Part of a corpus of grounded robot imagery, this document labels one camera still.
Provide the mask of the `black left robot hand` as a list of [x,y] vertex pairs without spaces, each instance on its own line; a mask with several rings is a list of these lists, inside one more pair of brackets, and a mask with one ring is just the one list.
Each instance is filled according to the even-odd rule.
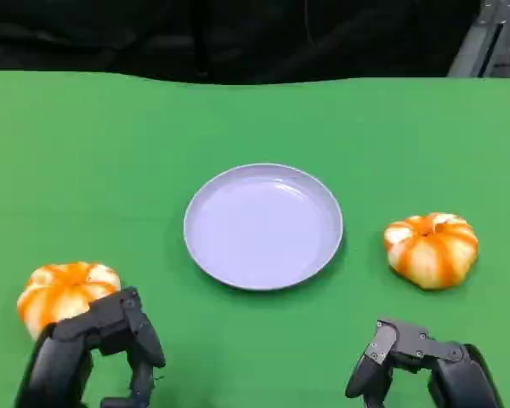
[[130,395],[105,397],[102,407],[148,407],[154,370],[165,366],[156,330],[129,286],[89,304],[73,318],[47,325],[39,335],[14,402],[16,407],[84,407],[93,368],[91,352],[125,353],[132,371]]

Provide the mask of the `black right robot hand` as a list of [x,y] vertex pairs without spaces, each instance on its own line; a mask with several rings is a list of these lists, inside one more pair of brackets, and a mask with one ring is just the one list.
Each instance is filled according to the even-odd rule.
[[428,392],[437,407],[502,407],[502,398],[479,349],[469,343],[440,342],[428,329],[380,319],[361,354],[345,396],[365,407],[384,407],[396,369],[430,372]]

